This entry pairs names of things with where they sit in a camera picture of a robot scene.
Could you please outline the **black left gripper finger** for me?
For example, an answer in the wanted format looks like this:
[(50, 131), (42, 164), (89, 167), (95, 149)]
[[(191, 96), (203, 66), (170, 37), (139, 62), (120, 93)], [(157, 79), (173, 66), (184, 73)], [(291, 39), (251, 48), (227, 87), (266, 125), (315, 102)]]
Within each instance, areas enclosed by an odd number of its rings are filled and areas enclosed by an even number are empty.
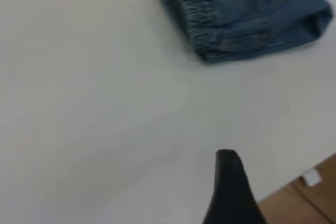
[(214, 191), (203, 223), (266, 223), (234, 150), (216, 152)]

